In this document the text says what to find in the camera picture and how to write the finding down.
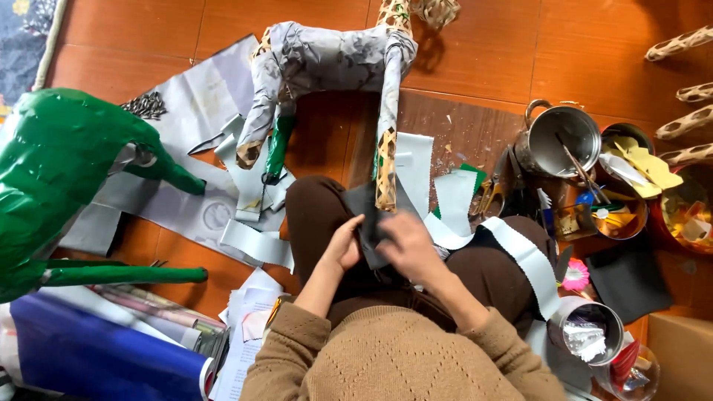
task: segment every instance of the pink paper flower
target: pink paper flower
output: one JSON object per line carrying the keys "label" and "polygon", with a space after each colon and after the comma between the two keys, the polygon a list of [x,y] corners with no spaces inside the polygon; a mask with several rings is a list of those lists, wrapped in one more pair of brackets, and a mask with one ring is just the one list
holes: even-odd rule
{"label": "pink paper flower", "polygon": [[570,259],[562,287],[568,291],[581,291],[589,284],[589,270],[579,259]]}

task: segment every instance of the blue object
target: blue object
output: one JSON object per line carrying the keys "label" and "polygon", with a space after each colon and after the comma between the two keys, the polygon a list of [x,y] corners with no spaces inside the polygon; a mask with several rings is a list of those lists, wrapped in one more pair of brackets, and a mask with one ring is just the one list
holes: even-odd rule
{"label": "blue object", "polygon": [[203,400],[212,358],[109,322],[49,295],[10,304],[27,385],[91,400]]}

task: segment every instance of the brown pants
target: brown pants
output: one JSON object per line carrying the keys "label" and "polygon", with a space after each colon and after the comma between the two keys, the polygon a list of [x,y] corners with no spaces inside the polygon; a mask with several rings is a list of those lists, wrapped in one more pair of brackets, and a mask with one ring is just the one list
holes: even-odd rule
{"label": "brown pants", "polygon": [[[287,191],[287,225],[300,283],[309,279],[335,230],[353,217],[341,197],[344,187],[323,176],[295,181]],[[534,221],[513,216],[504,221],[535,243],[545,255],[553,251],[545,231]],[[525,274],[489,233],[480,233],[466,248],[446,259],[451,272],[483,305],[495,307],[523,337],[533,320],[535,297]],[[337,288],[328,319],[336,327],[350,313],[375,305],[411,308],[453,332],[455,322],[428,294],[380,282],[366,261],[347,271]]]}

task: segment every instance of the paper horse sculpture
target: paper horse sculpture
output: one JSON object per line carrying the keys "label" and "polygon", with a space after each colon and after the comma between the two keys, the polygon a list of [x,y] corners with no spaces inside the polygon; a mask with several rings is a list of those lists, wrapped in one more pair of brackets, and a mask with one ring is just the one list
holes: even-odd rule
{"label": "paper horse sculpture", "polygon": [[[417,7],[422,18],[437,29],[452,21],[459,9],[443,0],[420,0]],[[412,39],[410,11],[408,0],[385,0],[376,27],[363,31],[310,28],[291,21],[269,27],[253,54],[255,97],[237,140],[237,164],[252,168],[273,125],[268,163],[273,154],[284,159],[300,96],[316,91],[381,91],[374,156],[376,206],[395,211],[399,87],[418,48]],[[275,183],[281,170],[282,164],[275,163],[263,181]]]}
{"label": "paper horse sculpture", "polygon": [[109,173],[163,179],[202,195],[158,132],[118,106],[66,88],[25,93],[0,128],[0,303],[43,285],[201,282],[201,268],[42,260]]}

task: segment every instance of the metal pot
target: metal pot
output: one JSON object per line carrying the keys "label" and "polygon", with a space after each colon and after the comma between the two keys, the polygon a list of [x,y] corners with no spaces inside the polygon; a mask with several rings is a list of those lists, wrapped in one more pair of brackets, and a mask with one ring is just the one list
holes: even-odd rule
{"label": "metal pot", "polygon": [[[535,107],[547,110],[532,118]],[[515,142],[515,156],[527,171],[540,176],[570,178],[577,175],[560,141],[579,161],[585,171],[590,170],[602,150],[602,139],[597,123],[584,111],[571,106],[552,106],[537,99],[525,110],[526,129]]]}

